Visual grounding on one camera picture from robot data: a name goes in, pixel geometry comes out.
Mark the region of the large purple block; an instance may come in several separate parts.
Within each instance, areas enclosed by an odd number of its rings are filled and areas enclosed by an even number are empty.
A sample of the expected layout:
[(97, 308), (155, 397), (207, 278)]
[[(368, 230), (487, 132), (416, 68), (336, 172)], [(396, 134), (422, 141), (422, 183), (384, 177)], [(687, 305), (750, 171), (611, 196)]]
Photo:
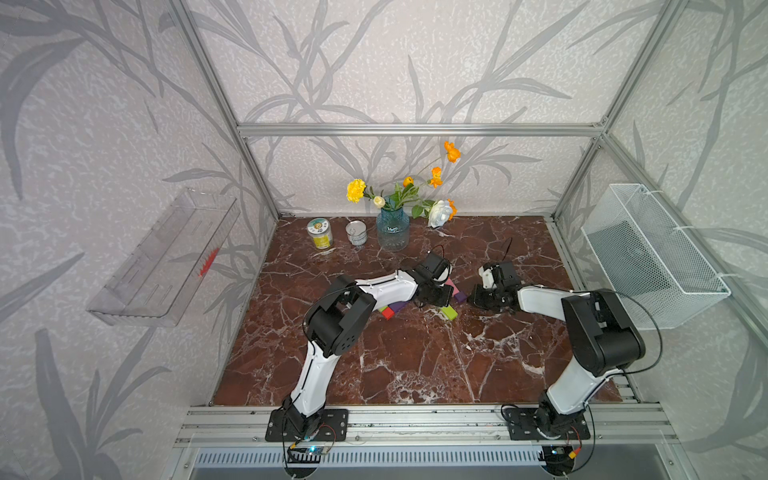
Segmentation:
[(408, 305), (407, 301), (403, 302), (394, 302), (389, 305), (389, 308), (393, 310), (395, 313), (400, 312), (402, 309), (404, 309)]

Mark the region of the light pink block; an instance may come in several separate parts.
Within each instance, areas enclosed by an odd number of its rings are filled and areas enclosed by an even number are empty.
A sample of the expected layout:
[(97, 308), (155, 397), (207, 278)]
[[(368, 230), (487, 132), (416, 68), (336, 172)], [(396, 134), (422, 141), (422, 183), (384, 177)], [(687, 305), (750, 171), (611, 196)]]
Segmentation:
[(459, 293), (458, 287), (454, 284), (454, 282), (450, 278), (446, 280), (446, 284), (452, 287), (453, 289), (452, 295), (456, 295), (457, 293)]

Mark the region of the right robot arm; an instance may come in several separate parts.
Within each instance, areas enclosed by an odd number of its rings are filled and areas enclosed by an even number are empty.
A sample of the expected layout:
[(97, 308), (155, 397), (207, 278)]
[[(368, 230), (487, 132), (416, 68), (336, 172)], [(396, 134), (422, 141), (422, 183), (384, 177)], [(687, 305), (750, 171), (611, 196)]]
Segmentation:
[(536, 429), (558, 438), (582, 419), (589, 400), (610, 377), (645, 356), (645, 344), (623, 296), (609, 289), (576, 292), (525, 285), (512, 263), (486, 263), (469, 302), (483, 310), (522, 311), (562, 321), (572, 359), (541, 395), (532, 414)]

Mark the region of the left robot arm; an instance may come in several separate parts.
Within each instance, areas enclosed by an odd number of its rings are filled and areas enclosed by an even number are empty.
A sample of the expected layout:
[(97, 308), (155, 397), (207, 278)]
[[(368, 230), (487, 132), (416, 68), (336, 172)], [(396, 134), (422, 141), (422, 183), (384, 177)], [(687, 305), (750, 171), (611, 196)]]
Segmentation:
[(453, 295), (447, 284), (451, 271), (447, 259), (430, 252), (415, 267), (381, 277), (338, 276), (305, 315), (302, 329), (308, 350), (297, 384), (281, 405), (286, 424), (303, 436), (317, 430), (336, 365), (371, 315), (393, 303), (447, 307)]

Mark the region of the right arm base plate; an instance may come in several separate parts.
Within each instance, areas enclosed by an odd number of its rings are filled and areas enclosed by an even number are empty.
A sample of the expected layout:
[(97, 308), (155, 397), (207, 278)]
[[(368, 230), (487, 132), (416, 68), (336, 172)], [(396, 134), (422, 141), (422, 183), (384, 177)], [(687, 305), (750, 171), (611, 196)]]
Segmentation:
[(591, 432), (584, 412), (562, 415), (549, 407), (505, 404), (501, 416), (511, 440), (588, 440)]

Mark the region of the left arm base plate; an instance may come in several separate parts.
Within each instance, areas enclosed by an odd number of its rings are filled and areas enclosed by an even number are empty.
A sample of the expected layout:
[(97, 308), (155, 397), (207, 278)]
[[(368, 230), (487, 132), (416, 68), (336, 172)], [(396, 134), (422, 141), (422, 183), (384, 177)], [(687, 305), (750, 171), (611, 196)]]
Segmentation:
[(348, 409), (326, 408), (306, 417), (293, 407), (279, 408), (270, 413), (265, 441), (345, 441), (348, 426)]

